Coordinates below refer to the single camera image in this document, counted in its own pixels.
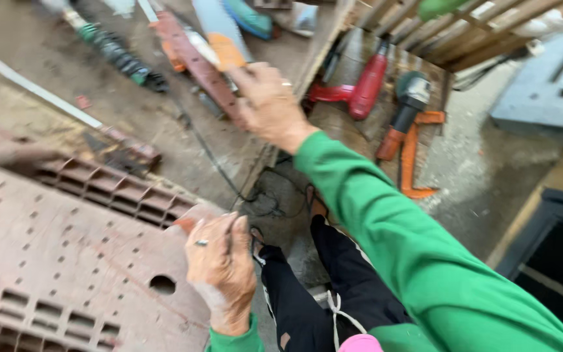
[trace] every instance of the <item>concrete floor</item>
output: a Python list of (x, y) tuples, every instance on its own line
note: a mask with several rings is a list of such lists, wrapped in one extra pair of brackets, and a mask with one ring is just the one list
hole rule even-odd
[[(435, 138), (417, 180), (417, 185), (441, 188), (435, 196), (418, 202), (419, 206), (481, 260), (563, 148), (556, 140), (520, 137), (492, 125), (488, 111), (517, 68), (514, 63), (503, 65), (470, 91), (453, 92), (443, 135)], [(252, 222), (262, 228), (267, 243), (282, 247), (306, 288), (325, 284), (329, 279), (311, 241), (307, 210), (301, 208), (301, 192), (308, 181), (293, 170), (290, 161), (278, 164), (274, 171), (289, 180), (264, 172), (256, 184), (262, 193), (244, 204), (243, 212), (256, 214)], [(260, 319), (258, 329), (267, 351), (277, 351), (275, 325), (261, 285), (253, 311)]]

